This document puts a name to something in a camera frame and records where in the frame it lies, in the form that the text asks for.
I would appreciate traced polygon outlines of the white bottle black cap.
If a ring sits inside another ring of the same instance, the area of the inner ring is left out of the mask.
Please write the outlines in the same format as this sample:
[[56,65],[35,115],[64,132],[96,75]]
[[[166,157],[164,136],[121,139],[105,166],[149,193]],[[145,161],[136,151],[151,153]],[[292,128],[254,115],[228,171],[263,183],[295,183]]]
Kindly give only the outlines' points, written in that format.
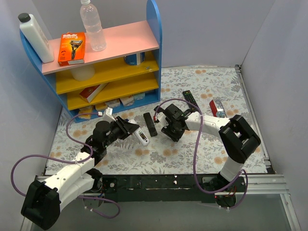
[[54,61],[54,54],[52,47],[39,26],[34,15],[28,13],[21,13],[18,15],[20,21],[20,30],[31,44],[39,58],[43,63],[50,63]]

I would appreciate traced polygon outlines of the large black remote control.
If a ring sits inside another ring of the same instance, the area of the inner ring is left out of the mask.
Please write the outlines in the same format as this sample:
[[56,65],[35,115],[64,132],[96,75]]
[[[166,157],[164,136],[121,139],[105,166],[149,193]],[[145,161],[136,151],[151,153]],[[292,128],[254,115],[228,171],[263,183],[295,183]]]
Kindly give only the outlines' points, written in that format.
[[199,108],[199,106],[198,106],[198,104],[197,104],[195,98],[193,97],[191,91],[190,91],[190,90],[183,91],[183,92],[182,92],[182,95],[183,95],[185,101],[189,102],[189,103],[188,103],[189,108],[190,108],[192,111],[194,111],[194,112],[197,111],[198,108]]

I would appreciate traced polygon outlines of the blue pink yellow shelf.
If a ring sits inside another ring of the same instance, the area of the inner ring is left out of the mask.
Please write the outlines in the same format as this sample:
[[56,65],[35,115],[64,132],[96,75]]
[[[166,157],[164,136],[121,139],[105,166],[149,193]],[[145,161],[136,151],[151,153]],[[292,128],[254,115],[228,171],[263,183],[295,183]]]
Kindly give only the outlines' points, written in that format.
[[[108,85],[91,101],[92,105],[145,93],[132,107],[156,103],[161,98],[162,23],[154,0],[147,1],[146,20],[106,28],[107,47],[103,51],[86,48],[85,65],[93,65],[95,75],[86,81],[73,79],[72,66],[59,66],[57,61],[43,63],[25,36],[24,50],[49,89],[71,117],[78,117],[80,108],[89,106],[79,93],[87,87]],[[124,56],[145,52],[145,60],[137,66],[128,65]]]

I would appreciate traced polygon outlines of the red white carton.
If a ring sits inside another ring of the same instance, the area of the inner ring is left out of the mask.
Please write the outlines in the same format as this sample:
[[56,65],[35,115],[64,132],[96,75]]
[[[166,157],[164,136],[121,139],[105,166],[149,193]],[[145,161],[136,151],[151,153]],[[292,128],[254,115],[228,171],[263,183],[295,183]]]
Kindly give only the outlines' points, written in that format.
[[107,85],[107,83],[103,83],[87,87],[79,93],[79,96],[85,102],[90,103]]

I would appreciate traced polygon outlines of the short black remote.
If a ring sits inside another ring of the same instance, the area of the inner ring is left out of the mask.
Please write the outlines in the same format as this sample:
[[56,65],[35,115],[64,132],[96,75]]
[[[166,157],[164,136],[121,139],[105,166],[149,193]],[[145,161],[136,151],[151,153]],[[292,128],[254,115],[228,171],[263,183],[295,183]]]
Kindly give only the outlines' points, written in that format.
[[151,117],[151,114],[149,112],[144,113],[143,117],[144,117],[144,120],[146,122],[146,126],[149,130],[150,136],[151,137],[157,136],[157,131],[156,131],[156,128],[155,128],[155,125],[154,125],[154,121]]

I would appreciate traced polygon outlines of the white jar on shelf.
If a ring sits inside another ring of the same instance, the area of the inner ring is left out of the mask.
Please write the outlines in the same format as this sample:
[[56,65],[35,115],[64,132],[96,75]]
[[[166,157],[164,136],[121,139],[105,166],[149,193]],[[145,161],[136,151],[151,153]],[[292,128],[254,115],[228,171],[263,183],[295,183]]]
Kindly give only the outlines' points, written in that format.
[[76,67],[70,70],[73,79],[77,81],[86,81],[95,75],[95,68],[93,65],[85,65]]

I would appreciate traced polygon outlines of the orange razor box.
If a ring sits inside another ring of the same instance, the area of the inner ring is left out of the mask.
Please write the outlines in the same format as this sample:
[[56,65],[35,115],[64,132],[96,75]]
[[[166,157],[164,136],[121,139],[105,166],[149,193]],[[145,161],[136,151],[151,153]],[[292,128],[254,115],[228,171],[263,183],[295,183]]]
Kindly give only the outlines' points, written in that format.
[[85,61],[86,37],[84,32],[62,34],[58,54],[58,64],[68,66],[83,64]]

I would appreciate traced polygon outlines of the blue white can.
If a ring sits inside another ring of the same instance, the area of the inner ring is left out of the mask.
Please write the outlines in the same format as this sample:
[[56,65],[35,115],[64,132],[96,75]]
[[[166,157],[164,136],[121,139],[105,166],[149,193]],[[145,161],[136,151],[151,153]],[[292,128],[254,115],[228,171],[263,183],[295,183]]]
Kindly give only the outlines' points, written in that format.
[[137,66],[145,60],[145,52],[139,52],[131,55],[124,56],[124,61],[128,65]]

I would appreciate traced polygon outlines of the red toothpaste box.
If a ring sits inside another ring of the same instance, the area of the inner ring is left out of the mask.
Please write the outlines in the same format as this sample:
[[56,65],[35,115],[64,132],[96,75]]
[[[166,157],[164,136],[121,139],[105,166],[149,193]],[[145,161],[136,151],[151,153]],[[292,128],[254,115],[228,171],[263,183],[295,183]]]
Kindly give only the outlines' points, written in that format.
[[219,99],[213,99],[209,106],[211,108],[212,114],[214,117],[226,118],[227,113],[223,107],[222,102]]

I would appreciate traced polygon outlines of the clear plastic water bottle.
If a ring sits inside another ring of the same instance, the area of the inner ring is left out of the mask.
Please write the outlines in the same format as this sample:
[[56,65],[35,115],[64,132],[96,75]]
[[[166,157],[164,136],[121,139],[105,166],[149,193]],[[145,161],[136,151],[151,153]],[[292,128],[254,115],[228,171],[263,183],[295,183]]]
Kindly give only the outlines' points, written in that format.
[[94,51],[103,51],[106,48],[106,41],[98,10],[90,0],[81,0],[80,2],[80,16],[91,48]]

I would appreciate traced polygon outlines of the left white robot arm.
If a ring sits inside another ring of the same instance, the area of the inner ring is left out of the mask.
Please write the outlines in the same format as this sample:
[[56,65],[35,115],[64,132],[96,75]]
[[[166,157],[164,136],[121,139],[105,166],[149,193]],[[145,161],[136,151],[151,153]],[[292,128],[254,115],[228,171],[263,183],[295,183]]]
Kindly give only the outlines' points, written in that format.
[[51,228],[74,199],[87,191],[102,191],[103,175],[95,166],[105,157],[109,145],[130,135],[135,135],[144,146],[149,144],[134,120],[108,116],[99,121],[71,164],[44,181],[35,180],[29,185],[21,214],[43,230]]

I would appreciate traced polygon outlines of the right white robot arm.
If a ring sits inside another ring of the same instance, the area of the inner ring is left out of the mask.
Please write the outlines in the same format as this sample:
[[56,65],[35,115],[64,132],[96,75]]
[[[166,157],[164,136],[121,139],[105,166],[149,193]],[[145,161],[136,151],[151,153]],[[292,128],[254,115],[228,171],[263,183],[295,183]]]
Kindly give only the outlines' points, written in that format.
[[186,130],[197,131],[197,138],[202,133],[210,134],[221,139],[228,154],[227,161],[215,177],[218,185],[212,194],[229,191],[235,186],[235,181],[241,174],[245,162],[261,144],[259,136],[247,121],[240,115],[232,118],[221,118],[203,115],[199,109],[181,111],[170,104],[162,112],[156,111],[154,121],[162,124],[161,131],[178,142]]

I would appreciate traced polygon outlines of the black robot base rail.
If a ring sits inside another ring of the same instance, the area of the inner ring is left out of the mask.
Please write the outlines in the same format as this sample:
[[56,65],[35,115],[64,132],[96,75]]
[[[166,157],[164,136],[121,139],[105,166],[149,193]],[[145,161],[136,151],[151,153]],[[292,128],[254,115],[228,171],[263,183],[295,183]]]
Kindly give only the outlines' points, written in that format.
[[215,203],[216,196],[226,196],[227,205],[235,204],[235,196],[245,190],[244,177],[239,177],[232,186],[217,194],[199,190],[216,191],[226,185],[216,174],[198,174],[195,182],[191,174],[141,174],[103,175],[101,186],[88,190],[86,196],[100,196],[115,202],[181,202],[199,201]]

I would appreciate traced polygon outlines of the yellow box bottom shelf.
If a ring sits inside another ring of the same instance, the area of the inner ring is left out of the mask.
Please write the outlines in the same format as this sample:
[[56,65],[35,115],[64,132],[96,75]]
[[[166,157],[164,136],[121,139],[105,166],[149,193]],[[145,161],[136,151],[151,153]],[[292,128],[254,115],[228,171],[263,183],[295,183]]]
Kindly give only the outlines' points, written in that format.
[[93,112],[93,108],[92,107],[84,107],[84,108],[80,108],[79,112],[78,112],[78,118],[80,119],[86,119],[86,120],[90,120],[91,119],[91,113]]

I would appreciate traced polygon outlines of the white soap boxes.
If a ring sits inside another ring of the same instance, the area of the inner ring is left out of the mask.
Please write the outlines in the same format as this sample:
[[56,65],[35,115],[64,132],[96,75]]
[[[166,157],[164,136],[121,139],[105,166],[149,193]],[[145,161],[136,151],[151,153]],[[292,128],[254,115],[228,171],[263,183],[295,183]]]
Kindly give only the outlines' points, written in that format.
[[135,103],[135,101],[141,100],[144,97],[145,97],[145,93],[142,92],[142,93],[133,94],[133,95],[130,95],[130,96],[110,100],[110,101],[107,101],[107,102],[99,103],[99,104],[96,104],[94,107],[97,111],[103,111],[107,107],[116,108],[116,107],[119,107],[120,105],[127,107],[127,106],[133,105]]

